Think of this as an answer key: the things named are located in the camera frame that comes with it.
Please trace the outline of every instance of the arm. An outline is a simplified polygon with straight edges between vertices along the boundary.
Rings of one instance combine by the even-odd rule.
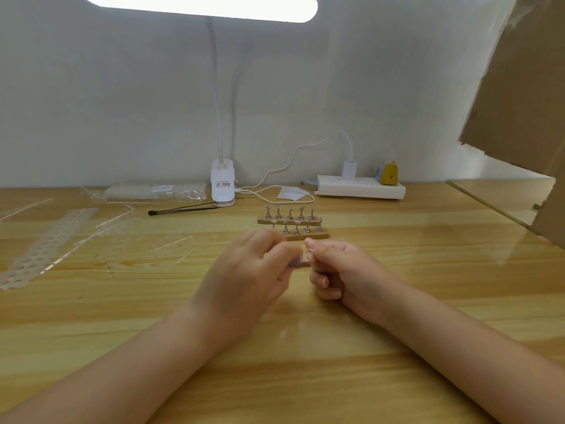
[[[565,367],[402,283],[343,242],[307,241],[312,283],[387,329],[503,424],[565,422]]]
[[[142,424],[194,372],[244,338],[288,287],[297,245],[247,232],[169,317],[0,416],[0,424]]]

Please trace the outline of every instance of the glowing led light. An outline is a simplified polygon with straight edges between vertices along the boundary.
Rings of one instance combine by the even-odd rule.
[[[101,7],[149,12],[197,14],[262,21],[311,20],[318,11],[316,0],[88,0]]]

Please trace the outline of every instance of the hand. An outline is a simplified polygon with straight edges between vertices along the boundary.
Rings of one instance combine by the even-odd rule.
[[[347,242],[306,240],[312,254],[310,282],[322,299],[340,299],[366,321],[384,325],[384,308],[405,286],[367,252]]]
[[[249,231],[232,242],[210,267],[190,306],[205,337],[218,349],[244,338],[288,288],[299,245],[274,229]]]

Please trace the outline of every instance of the white paper piece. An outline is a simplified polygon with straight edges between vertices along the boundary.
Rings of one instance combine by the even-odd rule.
[[[159,193],[159,192],[170,192],[173,190],[172,184],[166,184],[163,186],[155,186],[153,187],[152,193]]]
[[[291,188],[287,186],[281,187],[281,192],[279,193],[279,199],[290,199],[292,201],[297,201],[300,198],[304,198],[308,192],[303,191],[301,188]]]

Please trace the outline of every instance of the forearm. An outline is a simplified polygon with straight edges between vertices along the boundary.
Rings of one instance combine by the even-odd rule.
[[[400,289],[391,304],[385,328],[494,418],[565,422],[563,366],[415,289]]]
[[[216,352],[189,308],[0,417],[2,424],[142,424]]]

